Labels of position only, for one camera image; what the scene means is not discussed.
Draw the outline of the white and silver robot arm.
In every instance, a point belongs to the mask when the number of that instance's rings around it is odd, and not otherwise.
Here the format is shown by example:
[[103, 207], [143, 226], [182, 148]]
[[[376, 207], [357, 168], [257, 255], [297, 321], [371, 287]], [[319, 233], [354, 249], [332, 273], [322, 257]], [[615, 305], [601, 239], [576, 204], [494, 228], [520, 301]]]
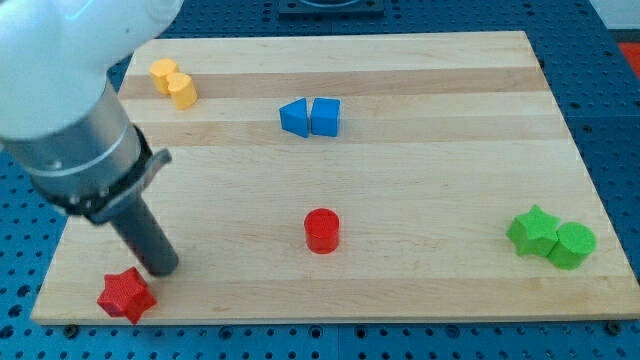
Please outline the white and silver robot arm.
[[170, 156], [153, 154], [107, 72], [160, 35], [182, 0], [7, 0], [1, 4], [1, 144], [69, 215], [102, 224]]

